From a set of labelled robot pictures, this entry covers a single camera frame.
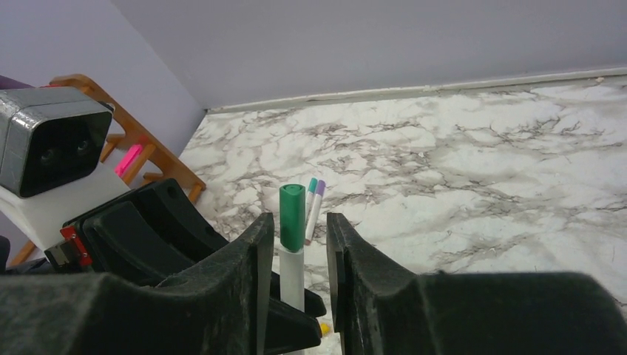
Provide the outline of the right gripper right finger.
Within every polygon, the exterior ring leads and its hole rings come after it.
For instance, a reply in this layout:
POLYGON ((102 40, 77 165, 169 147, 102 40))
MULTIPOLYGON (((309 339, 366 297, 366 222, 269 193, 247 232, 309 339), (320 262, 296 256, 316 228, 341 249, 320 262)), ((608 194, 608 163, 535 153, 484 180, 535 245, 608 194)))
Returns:
POLYGON ((624 354, 626 321, 574 272, 416 274, 327 216, 333 326, 344 354, 624 354))

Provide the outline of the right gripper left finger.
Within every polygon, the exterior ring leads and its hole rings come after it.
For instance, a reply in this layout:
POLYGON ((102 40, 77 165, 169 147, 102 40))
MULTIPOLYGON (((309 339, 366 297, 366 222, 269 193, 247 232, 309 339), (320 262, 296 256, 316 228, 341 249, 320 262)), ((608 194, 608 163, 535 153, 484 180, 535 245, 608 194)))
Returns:
POLYGON ((272 214, 154 288, 108 273, 3 276, 3 354, 262 354, 272 214))

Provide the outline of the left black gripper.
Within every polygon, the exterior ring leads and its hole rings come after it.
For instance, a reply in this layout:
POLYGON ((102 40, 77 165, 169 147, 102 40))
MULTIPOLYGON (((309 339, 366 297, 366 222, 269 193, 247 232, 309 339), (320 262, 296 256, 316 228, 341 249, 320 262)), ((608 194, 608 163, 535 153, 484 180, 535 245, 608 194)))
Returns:
POLYGON ((316 347, 322 298, 279 299, 274 219, 261 214, 227 241, 173 179, 132 190, 65 222, 44 251, 60 273, 107 272, 105 313, 117 354, 283 354, 316 347))

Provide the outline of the white pen blue tip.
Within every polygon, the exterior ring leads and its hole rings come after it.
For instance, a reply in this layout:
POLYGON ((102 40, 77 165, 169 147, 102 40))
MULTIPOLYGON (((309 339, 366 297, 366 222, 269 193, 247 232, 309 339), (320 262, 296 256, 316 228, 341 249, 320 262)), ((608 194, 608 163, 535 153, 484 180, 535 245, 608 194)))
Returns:
POLYGON ((306 222, 306 226, 305 226, 305 245, 306 246, 311 244, 311 241, 314 235, 314 229, 316 227, 316 223, 319 218, 323 196, 320 197, 319 195, 316 195, 316 194, 314 195, 313 205, 309 213, 308 222, 306 222))

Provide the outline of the green pen cap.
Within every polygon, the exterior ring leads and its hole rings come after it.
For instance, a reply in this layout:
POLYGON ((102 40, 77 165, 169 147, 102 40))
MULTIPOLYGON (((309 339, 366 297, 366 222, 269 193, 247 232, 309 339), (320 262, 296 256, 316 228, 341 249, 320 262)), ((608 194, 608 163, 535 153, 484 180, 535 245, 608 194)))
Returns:
POLYGON ((280 242, 293 253, 304 246, 305 193, 306 188, 300 184, 286 184, 279 188, 280 242))

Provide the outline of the white pen teal tip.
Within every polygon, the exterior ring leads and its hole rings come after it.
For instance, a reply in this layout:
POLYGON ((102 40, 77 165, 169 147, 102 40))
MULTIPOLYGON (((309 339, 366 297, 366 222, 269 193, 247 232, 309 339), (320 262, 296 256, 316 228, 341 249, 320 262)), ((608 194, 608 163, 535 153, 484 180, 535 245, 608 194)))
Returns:
POLYGON ((305 196, 305 222, 308 222, 309 213, 314 202, 314 195, 310 195, 307 190, 305 196))

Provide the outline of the purple pen cap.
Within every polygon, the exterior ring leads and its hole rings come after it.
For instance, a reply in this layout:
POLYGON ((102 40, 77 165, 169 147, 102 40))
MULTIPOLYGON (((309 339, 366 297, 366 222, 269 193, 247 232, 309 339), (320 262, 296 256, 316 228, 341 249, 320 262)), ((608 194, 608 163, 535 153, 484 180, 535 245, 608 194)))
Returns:
POLYGON ((316 184, 315 194, 322 197, 325 193, 325 189, 326 189, 326 182, 322 179, 318 180, 316 184))

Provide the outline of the white pen brown tip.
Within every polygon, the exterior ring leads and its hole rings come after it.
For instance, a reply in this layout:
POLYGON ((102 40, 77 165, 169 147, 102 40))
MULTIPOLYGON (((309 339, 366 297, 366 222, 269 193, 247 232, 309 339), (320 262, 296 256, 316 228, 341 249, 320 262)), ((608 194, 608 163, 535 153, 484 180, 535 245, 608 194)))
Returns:
POLYGON ((279 247, 280 298, 291 307, 305 310, 304 252, 279 247))

